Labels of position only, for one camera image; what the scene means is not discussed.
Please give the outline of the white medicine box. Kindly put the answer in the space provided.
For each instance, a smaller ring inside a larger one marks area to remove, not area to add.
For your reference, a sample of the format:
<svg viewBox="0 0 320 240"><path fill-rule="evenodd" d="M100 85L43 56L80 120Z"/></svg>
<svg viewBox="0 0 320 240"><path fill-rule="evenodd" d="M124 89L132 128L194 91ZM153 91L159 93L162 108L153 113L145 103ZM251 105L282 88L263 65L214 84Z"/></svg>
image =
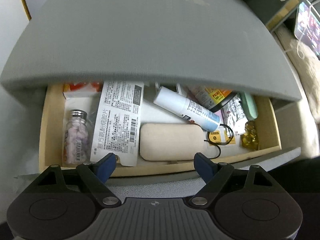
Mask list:
<svg viewBox="0 0 320 240"><path fill-rule="evenodd" d="M137 165L144 83L106 81L100 96L92 139L90 161L109 153L121 165Z"/></svg>

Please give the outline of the vitamin C bottle black cap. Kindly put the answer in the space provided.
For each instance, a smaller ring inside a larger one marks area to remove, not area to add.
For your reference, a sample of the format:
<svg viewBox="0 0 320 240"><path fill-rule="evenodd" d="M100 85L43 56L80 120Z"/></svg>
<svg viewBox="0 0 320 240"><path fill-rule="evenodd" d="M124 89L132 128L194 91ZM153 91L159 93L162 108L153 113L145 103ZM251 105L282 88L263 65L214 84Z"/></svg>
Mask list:
<svg viewBox="0 0 320 240"><path fill-rule="evenodd" d="M232 90L206 86L189 86L188 88L203 107L214 113L229 103L237 94Z"/></svg>

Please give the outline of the white spray bottle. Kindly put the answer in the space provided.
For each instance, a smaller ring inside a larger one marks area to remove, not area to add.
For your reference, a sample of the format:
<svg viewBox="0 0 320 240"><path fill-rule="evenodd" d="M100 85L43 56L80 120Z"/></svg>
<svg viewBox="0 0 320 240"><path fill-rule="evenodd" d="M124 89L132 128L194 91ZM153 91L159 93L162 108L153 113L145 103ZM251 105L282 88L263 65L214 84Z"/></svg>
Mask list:
<svg viewBox="0 0 320 240"><path fill-rule="evenodd" d="M184 120L199 125L207 132L217 130L221 124L220 117L215 113L165 87L158 90L153 103Z"/></svg>

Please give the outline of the yellow card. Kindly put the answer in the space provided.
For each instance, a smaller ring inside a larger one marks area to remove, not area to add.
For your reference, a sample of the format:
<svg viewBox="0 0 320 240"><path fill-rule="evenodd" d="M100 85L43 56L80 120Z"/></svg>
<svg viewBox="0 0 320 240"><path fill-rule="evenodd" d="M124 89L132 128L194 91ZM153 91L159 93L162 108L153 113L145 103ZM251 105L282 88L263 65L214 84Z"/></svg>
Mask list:
<svg viewBox="0 0 320 240"><path fill-rule="evenodd" d="M229 129L220 127L214 132L208 134L208 139L217 144L226 144L229 142L231 145L236 144L235 136L231 139L232 133Z"/></svg>

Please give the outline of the glass bottle of pink tablets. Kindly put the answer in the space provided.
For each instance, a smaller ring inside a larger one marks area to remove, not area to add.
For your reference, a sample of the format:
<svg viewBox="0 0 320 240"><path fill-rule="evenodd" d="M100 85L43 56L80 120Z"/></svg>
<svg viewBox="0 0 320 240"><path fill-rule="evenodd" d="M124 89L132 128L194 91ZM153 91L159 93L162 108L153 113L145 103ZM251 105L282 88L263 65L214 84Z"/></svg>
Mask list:
<svg viewBox="0 0 320 240"><path fill-rule="evenodd" d="M63 161L78 165L89 160L89 132L87 113L80 109L70 111L63 144Z"/></svg>

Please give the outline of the silver foil blister pack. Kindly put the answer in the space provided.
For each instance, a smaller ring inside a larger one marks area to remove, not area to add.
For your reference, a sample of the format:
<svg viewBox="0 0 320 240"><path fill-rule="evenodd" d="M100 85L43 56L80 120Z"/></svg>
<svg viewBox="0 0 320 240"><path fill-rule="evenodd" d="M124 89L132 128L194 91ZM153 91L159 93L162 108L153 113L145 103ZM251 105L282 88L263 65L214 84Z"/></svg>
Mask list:
<svg viewBox="0 0 320 240"><path fill-rule="evenodd" d="M247 116L241 105L241 100L236 95L221 109L224 124L229 126L235 135L242 135L246 132Z"/></svg>

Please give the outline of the red and white box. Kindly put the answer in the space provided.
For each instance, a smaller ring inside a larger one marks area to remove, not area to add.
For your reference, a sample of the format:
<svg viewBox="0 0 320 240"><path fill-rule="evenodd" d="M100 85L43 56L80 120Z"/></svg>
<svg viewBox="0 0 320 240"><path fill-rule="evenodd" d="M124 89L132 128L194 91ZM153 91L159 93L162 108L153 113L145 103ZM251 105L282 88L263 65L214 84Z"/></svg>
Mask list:
<svg viewBox="0 0 320 240"><path fill-rule="evenodd" d="M67 83L63 86L63 95L66 100L72 98L95 97L101 93L102 88L102 82Z"/></svg>

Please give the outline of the mint green case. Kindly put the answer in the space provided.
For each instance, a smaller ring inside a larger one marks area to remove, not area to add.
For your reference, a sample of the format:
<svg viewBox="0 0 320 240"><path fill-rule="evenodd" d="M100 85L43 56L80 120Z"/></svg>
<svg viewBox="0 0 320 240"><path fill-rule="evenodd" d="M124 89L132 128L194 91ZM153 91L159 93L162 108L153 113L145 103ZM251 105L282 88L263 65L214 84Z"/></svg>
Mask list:
<svg viewBox="0 0 320 240"><path fill-rule="evenodd" d="M240 99L247 120L255 120L258 117L258 110L253 96L246 92L240 92Z"/></svg>

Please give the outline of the grey nightstand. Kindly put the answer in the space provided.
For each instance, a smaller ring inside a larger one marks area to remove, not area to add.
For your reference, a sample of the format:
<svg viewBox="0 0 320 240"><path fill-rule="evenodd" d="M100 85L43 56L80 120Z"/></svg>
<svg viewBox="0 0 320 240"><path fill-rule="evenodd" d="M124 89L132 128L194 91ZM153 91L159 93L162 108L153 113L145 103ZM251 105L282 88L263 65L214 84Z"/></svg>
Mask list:
<svg viewBox="0 0 320 240"><path fill-rule="evenodd" d="M283 52L241 0L47 0L1 74L10 92L108 80L301 98Z"/></svg>

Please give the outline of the white fluffy blanket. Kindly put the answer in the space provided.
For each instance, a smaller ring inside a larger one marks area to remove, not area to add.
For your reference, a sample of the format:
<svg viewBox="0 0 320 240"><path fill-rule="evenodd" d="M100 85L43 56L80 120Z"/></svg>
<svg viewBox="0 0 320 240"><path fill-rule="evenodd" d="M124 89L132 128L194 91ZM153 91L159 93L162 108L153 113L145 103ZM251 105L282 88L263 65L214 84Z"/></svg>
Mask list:
<svg viewBox="0 0 320 240"><path fill-rule="evenodd" d="M299 42L284 25L278 27L275 34L299 76L311 114L319 124L319 59L311 48Z"/></svg>

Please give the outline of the beige case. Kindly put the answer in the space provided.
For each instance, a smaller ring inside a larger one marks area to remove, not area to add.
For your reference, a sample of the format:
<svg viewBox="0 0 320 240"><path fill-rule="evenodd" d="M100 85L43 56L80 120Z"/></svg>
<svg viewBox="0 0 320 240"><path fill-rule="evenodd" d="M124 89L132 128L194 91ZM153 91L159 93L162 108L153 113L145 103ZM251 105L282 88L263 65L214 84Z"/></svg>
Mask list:
<svg viewBox="0 0 320 240"><path fill-rule="evenodd" d="M139 142L140 156L146 161L193 160L207 147L202 128L187 124L144 124Z"/></svg>

